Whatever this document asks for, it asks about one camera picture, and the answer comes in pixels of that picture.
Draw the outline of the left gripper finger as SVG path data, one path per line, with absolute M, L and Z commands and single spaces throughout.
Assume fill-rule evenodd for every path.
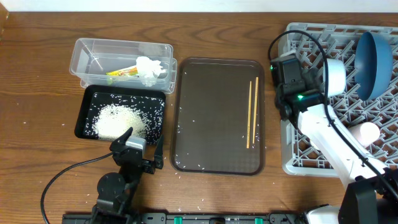
M 154 153 L 154 162 L 155 162 L 155 167 L 157 169 L 162 169 L 164 166 L 163 144 L 164 144 L 164 136 L 161 135 L 159 140 L 157 141 Z
M 111 143 L 110 149 L 124 149 L 126 147 L 126 141 L 131 136 L 132 131 L 133 131 L 133 128 L 130 127 L 124 134 L 122 134 L 120 137 L 115 139 Z

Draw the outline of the pile of rice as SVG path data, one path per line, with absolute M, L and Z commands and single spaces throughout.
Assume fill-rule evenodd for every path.
M 141 111 L 124 105 L 106 105 L 93 119 L 92 129 L 99 139 L 115 140 L 132 128 L 132 135 L 145 138 L 150 122 Z

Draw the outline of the light blue white bowl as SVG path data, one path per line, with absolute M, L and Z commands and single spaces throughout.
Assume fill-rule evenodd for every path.
M 346 87 L 346 70 L 341 60 L 327 59 L 328 63 L 328 97 L 342 94 Z

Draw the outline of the dark blue plate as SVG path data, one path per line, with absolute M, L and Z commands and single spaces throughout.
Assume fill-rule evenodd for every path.
M 393 70 L 392 48 L 381 35 L 365 32 L 356 47 L 354 80 L 363 101 L 380 97 L 388 88 Z

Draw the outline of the yellow green snack wrapper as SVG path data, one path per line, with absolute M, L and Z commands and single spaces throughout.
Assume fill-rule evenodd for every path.
M 113 76 L 113 77 L 124 77 L 124 76 L 134 76 L 138 74 L 137 67 L 135 65 L 127 68 L 122 68 L 119 70 L 115 70 L 112 72 L 107 72 L 106 73 L 108 76 Z

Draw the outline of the white cup pink inside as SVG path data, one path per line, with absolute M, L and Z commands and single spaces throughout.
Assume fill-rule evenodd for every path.
M 379 127 L 371 122 L 365 122 L 348 129 L 355 139 L 365 148 L 377 141 L 380 137 Z

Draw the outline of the white tissue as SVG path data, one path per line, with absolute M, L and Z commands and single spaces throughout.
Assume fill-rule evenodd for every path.
M 160 63 L 159 60 L 151 60 L 145 56 L 136 59 L 137 76 L 143 85 L 146 87 L 155 85 L 159 75 L 166 72 Z

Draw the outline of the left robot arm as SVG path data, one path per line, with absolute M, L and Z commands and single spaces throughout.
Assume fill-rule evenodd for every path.
M 141 222 L 139 212 L 132 208 L 132 199 L 142 175 L 154 174 L 157 169 L 163 168 L 164 137 L 159 137 L 151 161 L 144 158 L 146 140 L 133 136 L 132 131 L 129 128 L 110 145 L 109 150 L 120 170 L 100 178 L 97 184 L 98 198 L 89 224 Z

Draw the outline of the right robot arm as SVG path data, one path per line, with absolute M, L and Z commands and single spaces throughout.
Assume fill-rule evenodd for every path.
M 303 212 L 301 223 L 397 223 L 397 171 L 371 155 L 326 105 L 315 75 L 294 55 L 271 60 L 275 105 L 311 140 L 338 174 L 345 196 L 339 207 Z

